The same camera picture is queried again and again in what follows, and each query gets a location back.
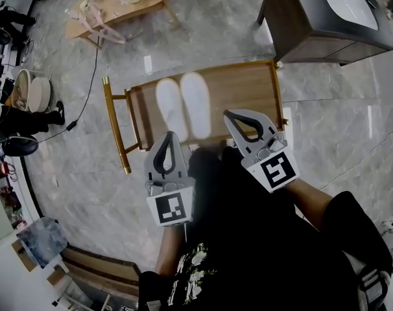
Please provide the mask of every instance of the flower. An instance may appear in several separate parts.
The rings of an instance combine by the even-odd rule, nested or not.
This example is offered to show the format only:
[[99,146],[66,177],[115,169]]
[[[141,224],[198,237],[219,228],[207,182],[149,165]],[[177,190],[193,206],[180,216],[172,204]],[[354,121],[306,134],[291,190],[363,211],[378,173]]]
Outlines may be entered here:
[[204,271],[201,271],[201,272],[196,271],[191,275],[191,277],[189,278],[189,281],[197,282],[197,281],[201,280],[201,278],[203,278],[203,277],[204,277]]
[[88,1],[83,0],[83,2],[81,2],[81,4],[80,4],[80,10],[82,12],[85,12],[87,9],[88,9]]
[[182,273],[182,270],[184,269],[184,262],[185,262],[186,256],[187,256],[187,254],[183,255],[181,257],[181,259],[179,260],[178,269],[176,270],[176,273]]
[[192,287],[192,297],[193,299],[197,298],[197,295],[201,292],[202,288],[199,286],[194,286]]
[[188,282],[188,286],[186,290],[186,299],[185,299],[186,303],[192,299],[191,292],[192,292],[192,284]]
[[196,255],[192,258],[191,262],[193,266],[198,266],[201,262],[207,257],[207,254],[203,251],[199,251]]

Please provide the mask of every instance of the gray marble tile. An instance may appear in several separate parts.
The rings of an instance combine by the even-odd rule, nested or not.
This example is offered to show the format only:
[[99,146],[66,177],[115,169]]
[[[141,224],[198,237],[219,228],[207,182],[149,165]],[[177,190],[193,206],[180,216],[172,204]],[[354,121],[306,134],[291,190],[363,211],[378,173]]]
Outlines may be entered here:
[[377,98],[371,59],[335,63],[288,63],[278,69],[282,101]]
[[302,149],[294,154],[301,178],[333,195],[353,191],[374,220],[391,215],[393,108],[368,100],[299,102],[299,107]]
[[369,217],[380,223],[393,214],[393,133],[324,191],[351,191]]
[[[25,63],[51,76],[50,106],[54,108],[57,100],[64,102],[67,124],[80,114],[95,61],[94,48],[65,38],[65,10],[76,1],[36,3],[34,13],[40,17],[29,32],[34,46]],[[126,88],[178,73],[271,59],[273,45],[264,27],[255,24],[261,2],[169,0],[180,26],[165,10],[115,26],[128,41],[103,43],[91,96],[77,126],[40,143],[39,150],[25,158],[42,211],[60,222],[71,244],[134,261],[142,270],[152,269],[162,230],[145,201],[146,153],[128,155],[133,173],[127,176],[110,129],[101,78],[108,75],[113,93],[121,94]],[[150,56],[151,69],[145,68],[145,56]],[[393,174],[393,109],[377,105],[379,90],[373,74],[371,60],[342,68],[293,64],[278,71],[284,105],[292,109],[295,156],[302,177],[316,187],[327,186],[330,193],[354,191],[371,218],[378,220],[393,212],[393,176],[388,178]],[[115,105],[128,147],[134,144],[129,112],[122,100]],[[51,126],[37,138],[62,130]],[[377,172],[385,176],[379,178]]]

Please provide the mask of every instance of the strap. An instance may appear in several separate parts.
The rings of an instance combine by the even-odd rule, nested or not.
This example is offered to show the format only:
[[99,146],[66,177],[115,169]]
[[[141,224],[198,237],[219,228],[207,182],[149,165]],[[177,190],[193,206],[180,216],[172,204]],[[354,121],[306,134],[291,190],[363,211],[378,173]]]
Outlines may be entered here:
[[124,36],[110,28],[108,25],[104,24],[103,20],[100,17],[99,10],[94,5],[90,5],[90,8],[93,12],[94,18],[97,20],[97,23],[103,28],[102,30],[106,30],[107,33],[102,30],[93,30],[90,24],[88,24],[87,18],[84,15],[80,14],[78,20],[86,27],[86,29],[89,30],[92,34],[97,34],[98,36],[106,38],[107,40],[110,40],[114,43],[125,44],[126,38]]
[[361,311],[375,311],[383,304],[390,285],[390,276],[366,265],[359,259],[343,251],[359,280],[358,297]]

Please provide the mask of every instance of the black t-shirt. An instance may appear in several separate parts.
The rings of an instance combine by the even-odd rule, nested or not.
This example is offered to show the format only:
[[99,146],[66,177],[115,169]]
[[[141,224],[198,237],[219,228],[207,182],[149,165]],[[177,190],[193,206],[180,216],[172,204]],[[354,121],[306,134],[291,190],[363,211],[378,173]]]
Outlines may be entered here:
[[210,192],[196,186],[196,201],[213,194],[219,204],[209,200],[215,219],[188,227],[174,278],[142,274],[140,310],[155,300],[161,310],[359,310],[358,279],[342,251],[391,274],[388,248],[350,192],[331,200],[318,232],[295,213],[287,191],[265,199],[252,176],[239,171],[233,180],[223,168],[221,182],[210,165]]

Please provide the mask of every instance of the slipper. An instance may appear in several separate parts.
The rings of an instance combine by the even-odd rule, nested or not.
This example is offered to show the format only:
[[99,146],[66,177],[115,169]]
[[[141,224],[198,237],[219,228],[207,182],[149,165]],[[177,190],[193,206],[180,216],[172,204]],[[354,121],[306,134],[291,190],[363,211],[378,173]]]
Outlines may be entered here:
[[56,102],[56,111],[60,114],[60,126],[63,126],[66,123],[66,117],[64,115],[64,104],[61,100]]
[[211,135],[211,104],[209,90],[204,78],[198,73],[186,73],[180,81],[182,98],[191,120],[192,133],[196,139]]
[[170,78],[160,80],[156,84],[156,102],[168,130],[174,132],[181,143],[185,142],[189,133],[185,123],[179,85]]

